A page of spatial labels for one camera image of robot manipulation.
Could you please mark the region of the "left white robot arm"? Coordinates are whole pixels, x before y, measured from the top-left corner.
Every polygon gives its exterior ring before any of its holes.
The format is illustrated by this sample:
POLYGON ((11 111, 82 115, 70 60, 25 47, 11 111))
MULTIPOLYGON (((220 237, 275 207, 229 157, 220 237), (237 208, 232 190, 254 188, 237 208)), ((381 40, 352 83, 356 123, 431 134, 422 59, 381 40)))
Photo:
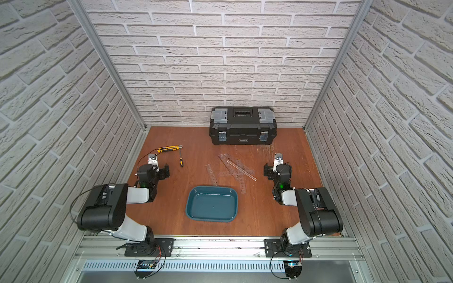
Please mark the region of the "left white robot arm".
POLYGON ((128 204, 146 204, 155 200, 158 183, 170 176, 169 166, 139 167, 138 187, 126 183, 104 184, 88 191, 88 197, 75 222, 82 231, 107 233, 129 243, 153 243, 154 234, 148 226, 127 216, 128 204))

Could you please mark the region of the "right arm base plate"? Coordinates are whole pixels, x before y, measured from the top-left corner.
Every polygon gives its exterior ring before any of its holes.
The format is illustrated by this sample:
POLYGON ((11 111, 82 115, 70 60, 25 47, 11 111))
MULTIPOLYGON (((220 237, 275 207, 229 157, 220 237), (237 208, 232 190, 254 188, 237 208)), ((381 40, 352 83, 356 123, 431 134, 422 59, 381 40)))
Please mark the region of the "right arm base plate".
POLYGON ((267 258, 291 257, 311 258, 311 247, 309 243, 291 245, 281 238, 267 238, 264 240, 264 251, 267 258))

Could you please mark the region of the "clear triangular scale ruler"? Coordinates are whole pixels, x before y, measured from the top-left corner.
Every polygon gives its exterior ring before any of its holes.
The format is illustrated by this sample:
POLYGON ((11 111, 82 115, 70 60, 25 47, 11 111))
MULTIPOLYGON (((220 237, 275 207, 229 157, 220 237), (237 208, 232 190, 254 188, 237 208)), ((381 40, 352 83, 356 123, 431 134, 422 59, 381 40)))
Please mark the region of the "clear triangular scale ruler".
POLYGON ((238 171, 240 171, 241 173, 243 173, 244 175, 248 176, 250 179, 252 179, 253 181, 257 181, 257 179, 250 173, 248 173, 247 171, 245 171, 244 169, 240 168, 239 166, 237 166, 235 163, 233 163, 232 161, 230 160, 227 160, 227 163, 230 164, 231 166, 233 166, 234 168, 236 168, 238 171))

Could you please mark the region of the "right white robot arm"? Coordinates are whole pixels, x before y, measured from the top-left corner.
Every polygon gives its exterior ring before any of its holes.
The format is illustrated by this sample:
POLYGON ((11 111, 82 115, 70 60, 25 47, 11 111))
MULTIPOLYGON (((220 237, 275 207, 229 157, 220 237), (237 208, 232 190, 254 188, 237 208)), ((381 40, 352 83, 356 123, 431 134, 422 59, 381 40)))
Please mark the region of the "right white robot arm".
POLYGON ((325 187, 297 189, 290 186, 292 167, 281 161, 264 165, 264 176, 274 182, 274 200, 297 208, 299 221, 286 228, 281 236, 284 247, 305 244, 315 237, 343 231, 342 217, 325 187))

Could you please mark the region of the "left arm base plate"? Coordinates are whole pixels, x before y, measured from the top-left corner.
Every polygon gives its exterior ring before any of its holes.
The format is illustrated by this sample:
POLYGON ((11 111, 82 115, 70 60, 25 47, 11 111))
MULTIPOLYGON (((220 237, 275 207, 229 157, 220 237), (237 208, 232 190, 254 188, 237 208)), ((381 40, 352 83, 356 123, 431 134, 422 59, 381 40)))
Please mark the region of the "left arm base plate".
POLYGON ((125 257, 170 257, 174 238, 156 238, 152 242, 127 243, 125 257))

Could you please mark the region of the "clear stencil ruler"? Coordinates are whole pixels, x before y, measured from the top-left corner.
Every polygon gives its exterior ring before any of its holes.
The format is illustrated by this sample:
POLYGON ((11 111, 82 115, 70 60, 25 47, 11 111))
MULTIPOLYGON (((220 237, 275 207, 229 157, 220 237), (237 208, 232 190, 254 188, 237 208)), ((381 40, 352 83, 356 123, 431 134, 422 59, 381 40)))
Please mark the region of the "clear stencil ruler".
POLYGON ((244 176, 244 172, 232 162, 225 154, 219 155, 220 160, 227 168, 227 173, 224 173, 225 176, 244 176))
MULTIPOLYGON (((244 164, 239 159, 236 160, 236 165, 245 170, 244 164)), ((240 186, 241 193, 246 194, 245 180, 244 180, 245 175, 243 173, 241 173, 240 171, 238 171, 237 176, 239 177, 239 186, 240 186)))
POLYGON ((208 173, 208 176, 210 178, 211 185, 212 186, 218 186, 218 182, 217 182, 217 179, 215 177, 214 171, 212 170, 211 165, 207 164, 205 167, 206 167, 206 171, 208 173))

